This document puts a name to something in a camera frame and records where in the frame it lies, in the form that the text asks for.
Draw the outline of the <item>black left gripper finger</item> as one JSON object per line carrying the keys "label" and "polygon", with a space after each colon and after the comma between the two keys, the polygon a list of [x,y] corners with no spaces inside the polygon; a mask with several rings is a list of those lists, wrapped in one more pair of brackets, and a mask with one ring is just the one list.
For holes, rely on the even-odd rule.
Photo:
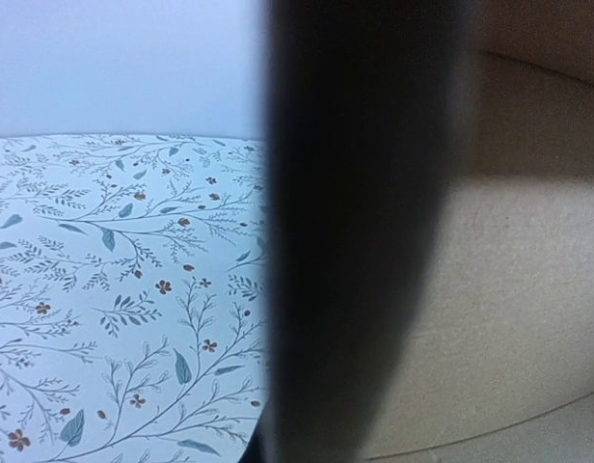
{"label": "black left gripper finger", "polygon": [[273,403],[268,401],[261,411],[253,434],[240,457],[240,463],[270,463],[273,444]]}

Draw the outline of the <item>brown cardboard box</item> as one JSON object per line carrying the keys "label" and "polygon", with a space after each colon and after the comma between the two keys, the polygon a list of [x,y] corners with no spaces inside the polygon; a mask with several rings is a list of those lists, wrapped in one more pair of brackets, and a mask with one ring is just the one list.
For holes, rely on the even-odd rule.
{"label": "brown cardboard box", "polygon": [[594,1],[273,1],[264,462],[594,462]]}

